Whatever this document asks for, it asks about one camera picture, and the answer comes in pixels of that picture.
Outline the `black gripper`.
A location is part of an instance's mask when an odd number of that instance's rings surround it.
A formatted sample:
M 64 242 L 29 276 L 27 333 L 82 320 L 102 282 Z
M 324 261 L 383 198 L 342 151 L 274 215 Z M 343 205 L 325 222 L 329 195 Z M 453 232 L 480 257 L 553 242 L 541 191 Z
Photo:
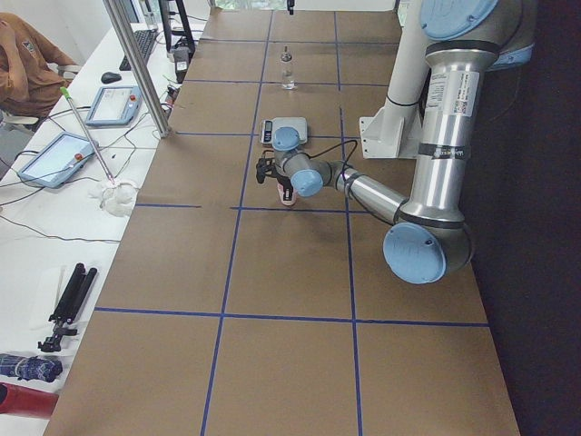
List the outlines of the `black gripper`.
M 255 165 L 255 177 L 258 184 L 263 184 L 266 178 L 277 180 L 277 189 L 281 200 L 291 199 L 291 183 L 287 178 L 279 179 L 275 158 L 262 154 Z

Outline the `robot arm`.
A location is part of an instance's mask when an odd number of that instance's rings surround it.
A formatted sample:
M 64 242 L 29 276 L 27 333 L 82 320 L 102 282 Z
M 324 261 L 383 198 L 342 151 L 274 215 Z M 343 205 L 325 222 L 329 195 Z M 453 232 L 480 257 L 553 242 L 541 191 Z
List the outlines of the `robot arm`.
M 474 244 L 458 201 L 478 100 L 487 72 L 526 63 L 534 48 L 534 1 L 414 1 L 397 51 L 385 104 L 359 121 L 368 159 L 414 159 L 403 195 L 347 161 L 304 149 L 306 124 L 263 123 L 259 182 L 275 178 L 281 199 L 330 186 L 389 225 L 384 258 L 401 280 L 432 283 L 470 262 Z

